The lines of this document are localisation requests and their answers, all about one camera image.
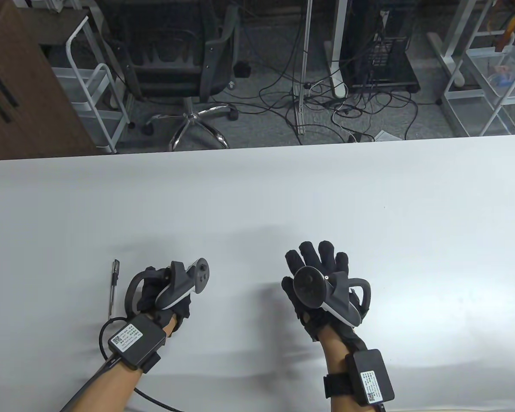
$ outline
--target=wrist module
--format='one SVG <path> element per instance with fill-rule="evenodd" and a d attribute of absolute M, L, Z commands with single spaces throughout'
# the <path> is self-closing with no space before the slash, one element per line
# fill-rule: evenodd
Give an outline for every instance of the wrist module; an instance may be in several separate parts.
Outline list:
<path fill-rule="evenodd" d="M 109 340 L 109 349 L 128 368 L 147 373 L 160 360 L 156 351 L 166 342 L 167 334 L 146 314 L 132 318 Z"/>
<path fill-rule="evenodd" d="M 360 406 L 379 405 L 395 394 L 378 349 L 356 351 L 345 357 L 346 373 L 324 377 L 326 397 L 352 395 Z"/>

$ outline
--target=chair base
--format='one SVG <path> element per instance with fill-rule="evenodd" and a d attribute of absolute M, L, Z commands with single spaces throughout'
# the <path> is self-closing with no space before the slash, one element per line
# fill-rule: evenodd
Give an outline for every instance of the chair base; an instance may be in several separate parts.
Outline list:
<path fill-rule="evenodd" d="M 183 114 L 155 114 L 151 116 L 149 120 L 147 120 L 143 125 L 143 133 L 145 133 L 146 135 L 153 134 L 153 120 L 159 120 L 160 118 L 182 118 L 183 123 L 181 124 L 181 126 L 177 128 L 176 132 L 173 134 L 173 138 L 171 139 L 169 144 L 169 151 L 174 151 L 176 149 L 177 145 L 179 145 L 179 142 L 181 141 L 181 138 L 191 126 L 199 126 L 203 130 L 208 132 L 216 141 L 218 141 L 224 149 L 229 149 L 229 145 L 224 135 L 222 135 L 214 126 L 211 126 L 208 123 L 206 123 L 202 119 L 202 117 L 228 109 L 229 120 L 237 120 L 238 110 L 234 105 L 228 103 L 218 103 L 216 104 L 216 106 L 212 106 L 210 108 L 197 112 L 194 109 L 192 98 L 183 98 L 183 104 L 185 106 L 185 112 Z"/>

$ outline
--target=label sticker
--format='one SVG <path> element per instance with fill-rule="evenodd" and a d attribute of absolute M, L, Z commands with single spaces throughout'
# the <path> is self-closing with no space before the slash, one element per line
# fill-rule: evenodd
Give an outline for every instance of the label sticker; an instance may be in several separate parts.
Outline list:
<path fill-rule="evenodd" d="M 361 372 L 361 380 L 369 403 L 383 401 L 382 393 L 379 390 L 378 379 L 376 379 L 376 373 L 373 370 Z"/>
<path fill-rule="evenodd" d="M 143 334 L 138 328 L 129 324 L 127 328 L 122 330 L 118 335 L 111 339 L 114 346 L 118 348 L 120 352 L 126 351 L 130 346 L 137 342 Z"/>

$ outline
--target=chair wheel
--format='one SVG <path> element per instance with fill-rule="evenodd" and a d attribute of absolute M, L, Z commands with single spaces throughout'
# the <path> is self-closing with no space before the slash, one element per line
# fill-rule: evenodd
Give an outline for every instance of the chair wheel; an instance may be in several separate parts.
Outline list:
<path fill-rule="evenodd" d="M 154 126 L 152 123 L 145 123 L 141 128 L 141 131 L 146 136 L 152 136 L 154 133 Z"/>
<path fill-rule="evenodd" d="M 231 110 L 229 111 L 229 114 L 227 115 L 227 118 L 228 118 L 230 121 L 238 120 L 238 110 L 236 110 L 236 109 L 231 109 Z"/>

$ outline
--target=computer tower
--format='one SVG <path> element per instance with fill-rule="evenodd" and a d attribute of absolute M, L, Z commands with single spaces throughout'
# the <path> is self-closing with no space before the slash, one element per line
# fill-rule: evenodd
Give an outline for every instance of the computer tower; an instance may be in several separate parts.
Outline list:
<path fill-rule="evenodd" d="M 352 0 L 339 63 L 349 90 L 420 90 L 406 57 L 417 4 L 418 0 Z"/>

